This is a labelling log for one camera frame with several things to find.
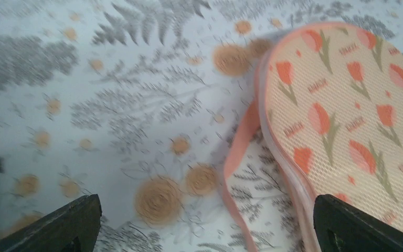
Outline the peach floral mesh laundry bag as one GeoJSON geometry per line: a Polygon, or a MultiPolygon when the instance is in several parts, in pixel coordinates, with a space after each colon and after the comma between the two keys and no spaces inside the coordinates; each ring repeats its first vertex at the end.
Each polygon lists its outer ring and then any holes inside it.
{"type": "Polygon", "coordinates": [[[321,251],[313,210],[331,194],[403,232],[403,54],[341,22],[308,24],[252,40],[255,97],[224,165],[224,201],[249,251],[269,248],[247,206],[279,184],[241,169],[257,132],[286,184],[305,251],[321,251]]]}

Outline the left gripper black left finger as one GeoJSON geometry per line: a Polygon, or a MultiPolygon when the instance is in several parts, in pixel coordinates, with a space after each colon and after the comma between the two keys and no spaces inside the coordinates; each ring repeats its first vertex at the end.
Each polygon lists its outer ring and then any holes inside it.
{"type": "Polygon", "coordinates": [[[101,216],[99,196],[81,196],[1,239],[0,251],[93,251],[101,216]]]}

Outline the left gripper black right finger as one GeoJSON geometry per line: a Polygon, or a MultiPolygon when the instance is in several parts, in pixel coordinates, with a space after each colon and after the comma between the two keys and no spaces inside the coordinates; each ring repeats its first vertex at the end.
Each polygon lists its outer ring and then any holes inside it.
{"type": "Polygon", "coordinates": [[[403,232],[331,194],[315,199],[313,223],[321,251],[403,251],[403,232]]]}

